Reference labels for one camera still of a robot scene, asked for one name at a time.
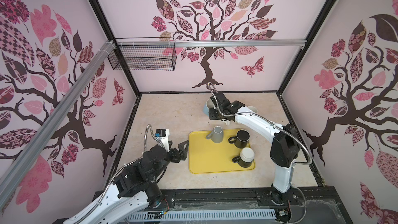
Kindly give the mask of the light blue mug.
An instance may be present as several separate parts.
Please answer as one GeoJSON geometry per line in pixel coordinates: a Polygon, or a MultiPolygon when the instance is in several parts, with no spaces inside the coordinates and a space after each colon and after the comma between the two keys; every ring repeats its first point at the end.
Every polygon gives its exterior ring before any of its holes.
{"type": "Polygon", "coordinates": [[[209,116],[209,110],[210,110],[211,108],[214,108],[214,104],[213,104],[213,102],[212,102],[211,99],[208,99],[208,100],[205,102],[205,104],[204,104],[203,113],[204,113],[206,116],[209,116]]]}

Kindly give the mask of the pale pink mug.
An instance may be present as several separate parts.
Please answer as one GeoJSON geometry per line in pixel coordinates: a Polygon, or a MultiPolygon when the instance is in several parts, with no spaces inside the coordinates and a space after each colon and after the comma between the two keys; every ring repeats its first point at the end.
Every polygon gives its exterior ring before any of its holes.
{"type": "Polygon", "coordinates": [[[248,107],[252,112],[254,112],[254,113],[258,113],[258,109],[256,108],[256,107],[254,107],[254,106],[249,106],[248,107]]]}

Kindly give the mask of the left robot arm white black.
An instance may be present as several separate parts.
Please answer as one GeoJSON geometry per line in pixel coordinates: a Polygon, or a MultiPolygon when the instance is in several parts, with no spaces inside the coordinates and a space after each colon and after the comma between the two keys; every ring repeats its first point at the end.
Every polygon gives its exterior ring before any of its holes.
{"type": "Polygon", "coordinates": [[[141,158],[122,167],[100,196],[64,224],[117,224],[129,215],[147,207],[157,207],[164,196],[158,187],[159,179],[170,163],[188,157],[189,141],[166,151],[156,145],[141,158]]]}

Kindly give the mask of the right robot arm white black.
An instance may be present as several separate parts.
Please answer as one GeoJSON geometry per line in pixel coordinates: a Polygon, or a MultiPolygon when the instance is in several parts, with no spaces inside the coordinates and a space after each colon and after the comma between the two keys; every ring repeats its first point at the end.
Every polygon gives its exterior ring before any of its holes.
{"type": "Polygon", "coordinates": [[[271,143],[270,158],[275,164],[275,176],[271,186],[274,204],[287,202],[286,194],[291,188],[293,164],[298,157],[300,146],[297,134],[291,124],[277,124],[256,114],[239,101],[230,102],[223,93],[212,92],[214,107],[209,110],[211,120],[229,120],[243,124],[256,131],[271,143]]]}

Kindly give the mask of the grey mug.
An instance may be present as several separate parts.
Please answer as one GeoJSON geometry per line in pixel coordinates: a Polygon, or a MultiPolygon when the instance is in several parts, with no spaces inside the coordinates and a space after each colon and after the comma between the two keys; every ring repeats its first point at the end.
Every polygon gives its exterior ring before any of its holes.
{"type": "Polygon", "coordinates": [[[215,126],[209,134],[207,134],[206,139],[219,144],[223,141],[224,133],[221,126],[215,126]]]}

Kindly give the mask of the all black mug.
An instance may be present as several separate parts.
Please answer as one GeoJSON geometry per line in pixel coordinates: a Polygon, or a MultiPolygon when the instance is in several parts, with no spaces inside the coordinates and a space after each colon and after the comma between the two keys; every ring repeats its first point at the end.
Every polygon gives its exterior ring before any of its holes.
{"type": "Polygon", "coordinates": [[[248,131],[238,130],[235,136],[228,139],[228,142],[234,144],[239,149],[243,149],[247,146],[249,140],[250,134],[248,131]]]}

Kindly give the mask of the black mug white base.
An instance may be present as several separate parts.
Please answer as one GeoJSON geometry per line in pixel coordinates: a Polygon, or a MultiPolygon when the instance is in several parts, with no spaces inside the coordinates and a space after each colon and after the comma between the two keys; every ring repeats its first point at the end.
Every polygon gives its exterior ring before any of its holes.
{"type": "Polygon", "coordinates": [[[240,151],[237,157],[232,159],[233,163],[237,163],[242,168],[248,168],[252,165],[255,159],[255,152],[249,148],[245,147],[240,151]]]}

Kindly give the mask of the yellow plastic tray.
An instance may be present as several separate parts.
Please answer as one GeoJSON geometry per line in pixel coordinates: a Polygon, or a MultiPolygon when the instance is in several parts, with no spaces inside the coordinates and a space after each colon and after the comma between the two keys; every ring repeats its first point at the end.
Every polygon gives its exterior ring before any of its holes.
{"type": "Polygon", "coordinates": [[[243,168],[232,161],[240,154],[240,149],[230,144],[228,139],[238,132],[237,129],[226,129],[221,143],[206,139],[209,131],[193,131],[189,134],[188,165],[193,174],[249,171],[256,167],[253,162],[243,168]]]}

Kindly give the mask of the back aluminium rail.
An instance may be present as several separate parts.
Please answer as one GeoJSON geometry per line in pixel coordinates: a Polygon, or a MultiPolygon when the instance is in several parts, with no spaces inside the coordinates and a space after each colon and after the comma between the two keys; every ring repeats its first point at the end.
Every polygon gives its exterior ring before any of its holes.
{"type": "Polygon", "coordinates": [[[299,46],[304,47],[307,40],[304,39],[269,39],[269,40],[201,40],[201,41],[149,41],[149,40],[117,40],[120,47],[127,45],[138,46],[166,46],[175,48],[198,47],[267,47],[267,46],[299,46]]]}

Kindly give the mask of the aluminium rail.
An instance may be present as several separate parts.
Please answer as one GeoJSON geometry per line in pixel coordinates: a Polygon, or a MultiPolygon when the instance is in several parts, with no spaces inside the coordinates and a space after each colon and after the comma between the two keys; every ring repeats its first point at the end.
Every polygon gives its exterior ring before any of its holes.
{"type": "Polygon", "coordinates": [[[1,207],[10,199],[12,193],[16,190],[22,179],[27,174],[37,157],[41,154],[46,144],[50,141],[52,135],[58,126],[64,120],[73,104],[82,94],[85,86],[88,85],[97,69],[109,56],[115,48],[113,40],[106,41],[95,54],[92,62],[88,64],[85,71],[80,75],[72,88],[61,100],[54,112],[49,116],[45,123],[39,128],[36,135],[23,149],[21,154],[8,168],[5,175],[1,178],[1,207]]]}
{"type": "Polygon", "coordinates": [[[138,46],[166,46],[175,48],[198,47],[267,47],[267,46],[299,46],[304,47],[307,40],[304,39],[269,39],[269,40],[201,40],[201,41],[149,41],[149,40],[117,40],[120,47],[127,45],[138,46]]]}

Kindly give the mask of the left aluminium rail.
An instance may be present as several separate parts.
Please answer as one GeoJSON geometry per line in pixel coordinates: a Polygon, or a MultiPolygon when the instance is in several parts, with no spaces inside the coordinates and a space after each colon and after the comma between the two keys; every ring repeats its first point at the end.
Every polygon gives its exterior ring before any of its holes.
{"type": "Polygon", "coordinates": [[[27,174],[37,157],[41,154],[46,144],[50,141],[52,135],[58,126],[64,120],[73,104],[82,94],[85,86],[88,85],[97,69],[109,56],[115,48],[113,40],[106,41],[95,54],[92,62],[88,64],[85,71],[80,75],[72,88],[61,100],[54,112],[49,116],[45,123],[39,128],[36,135],[23,149],[21,154],[8,168],[5,175],[1,178],[1,207],[10,199],[12,193],[16,190],[22,179],[27,174]]]}

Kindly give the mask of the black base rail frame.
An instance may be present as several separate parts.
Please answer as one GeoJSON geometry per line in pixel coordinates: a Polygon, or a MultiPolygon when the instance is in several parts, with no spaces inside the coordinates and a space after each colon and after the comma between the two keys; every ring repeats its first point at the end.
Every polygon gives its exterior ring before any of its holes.
{"type": "MultiPolygon", "coordinates": [[[[285,209],[288,215],[291,216],[291,209],[293,206],[302,205],[305,209],[300,221],[306,218],[307,214],[314,215],[314,208],[308,207],[309,201],[313,200],[334,200],[337,204],[338,211],[341,212],[341,218],[348,224],[352,223],[349,214],[338,195],[337,191],[332,186],[323,187],[291,187],[286,194],[287,202],[282,205],[276,205],[271,199],[271,187],[267,188],[215,188],[215,189],[167,189],[162,192],[166,202],[166,208],[173,208],[178,206],[199,206],[210,203],[238,203],[250,202],[258,206],[268,206],[270,208],[277,208],[278,210],[285,209]]],[[[153,211],[158,211],[160,204],[157,207],[147,207],[153,211]]]]}

